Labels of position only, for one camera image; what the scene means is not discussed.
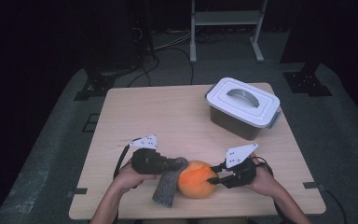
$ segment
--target dark background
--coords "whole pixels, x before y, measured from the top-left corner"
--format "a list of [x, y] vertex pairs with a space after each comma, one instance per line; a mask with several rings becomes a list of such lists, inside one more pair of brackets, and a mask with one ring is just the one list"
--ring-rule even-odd
[[[83, 5], [57, 0], [0, 1], [0, 205], [63, 88], [84, 67], [85, 55], [95, 64], [113, 66], [132, 64], [140, 56], [140, 46], [131, 46], [130, 26], [145, 25], [144, 10], [140, 8], [143, 1], [127, 2], [127, 18], [111, 21], [113, 33], [101, 25], [108, 20], [98, 16], [103, 14], [95, 14], [98, 6], [92, 11], [87, 5], [90, 1], [80, 2]], [[190, 1], [169, 2], [150, 1], [152, 28], [188, 29]], [[216, 10], [258, 7], [257, 1], [249, 1], [248, 5], [241, 2], [211, 4]], [[123, 6], [121, 0], [98, 3], [112, 11]], [[199, 0], [197, 7], [203, 9], [208, 4], [209, 1]], [[116, 27], [123, 22], [128, 23], [127, 30]], [[305, 62], [310, 53], [318, 55], [338, 74], [358, 105], [358, 1], [269, 0], [263, 30], [290, 28], [293, 30], [282, 62]], [[109, 36], [117, 42], [105, 42]]]

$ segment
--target white metal shelf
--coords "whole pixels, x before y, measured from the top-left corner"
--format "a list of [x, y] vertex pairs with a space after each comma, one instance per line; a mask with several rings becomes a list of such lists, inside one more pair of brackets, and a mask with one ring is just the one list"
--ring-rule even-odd
[[266, 12], [267, 1], [262, 0], [260, 10], [249, 11], [213, 11], [213, 12], [196, 12], [196, 0], [191, 2], [191, 40], [190, 40], [190, 61], [197, 61], [196, 52], [196, 26], [200, 25], [245, 25], [255, 24], [255, 35], [250, 38], [255, 57], [259, 63], [264, 62], [264, 57], [258, 47], [258, 37], [261, 31], [261, 25]]
[[257, 24], [260, 11], [196, 12], [195, 25], [244, 25]]

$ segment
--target gray carpet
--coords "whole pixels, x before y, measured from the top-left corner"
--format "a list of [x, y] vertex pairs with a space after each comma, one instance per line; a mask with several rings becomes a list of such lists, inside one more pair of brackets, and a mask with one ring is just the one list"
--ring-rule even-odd
[[[309, 97], [293, 94], [282, 73], [298, 71], [302, 63], [279, 64], [288, 33], [262, 33], [259, 44], [265, 57], [257, 63], [249, 35], [226, 35], [212, 45], [197, 45], [198, 61], [193, 84], [213, 84], [222, 77], [243, 82], [268, 82], [281, 100], [282, 110], [295, 135], [316, 182], [324, 184], [342, 204], [348, 223], [358, 223], [358, 108], [343, 89], [337, 75], [321, 65], [316, 76], [333, 96]], [[178, 38], [178, 35], [154, 35], [155, 46]], [[188, 43], [175, 46], [189, 51]], [[156, 52], [158, 67], [149, 73], [152, 86], [189, 85], [191, 66], [177, 49]], [[151, 57], [145, 69], [156, 65]], [[115, 88], [127, 87], [138, 75], [117, 79]], [[71, 220], [68, 211], [76, 188], [92, 133], [82, 129], [91, 113], [99, 113], [103, 97], [74, 101], [87, 75], [74, 74], [39, 135], [10, 195], [0, 210], [0, 223], [87, 223]], [[147, 86], [145, 76], [131, 86]], [[343, 223], [335, 201], [322, 192], [326, 212], [311, 216], [314, 223]], [[253, 217], [260, 224], [279, 223], [278, 217]]]

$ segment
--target lid handle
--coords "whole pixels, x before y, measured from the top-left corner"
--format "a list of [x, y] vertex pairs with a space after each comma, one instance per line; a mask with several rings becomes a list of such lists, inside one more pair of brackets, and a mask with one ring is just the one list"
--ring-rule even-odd
[[240, 96], [240, 98], [249, 101], [256, 108], [258, 108], [260, 106], [260, 103], [258, 103], [257, 98], [255, 98], [248, 91], [245, 91], [245, 90], [242, 90], [242, 89], [232, 89], [231, 91], [227, 92], [227, 95], [229, 95], [229, 96]]

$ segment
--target white marker tag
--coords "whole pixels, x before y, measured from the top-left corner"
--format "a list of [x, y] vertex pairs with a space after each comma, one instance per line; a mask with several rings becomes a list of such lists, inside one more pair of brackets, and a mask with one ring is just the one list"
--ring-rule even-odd
[[258, 144], [253, 143], [242, 147], [229, 148], [226, 153], [226, 167], [229, 169], [241, 164], [257, 147]]
[[157, 149], [157, 137], [155, 134], [130, 142], [131, 147], [146, 147]]

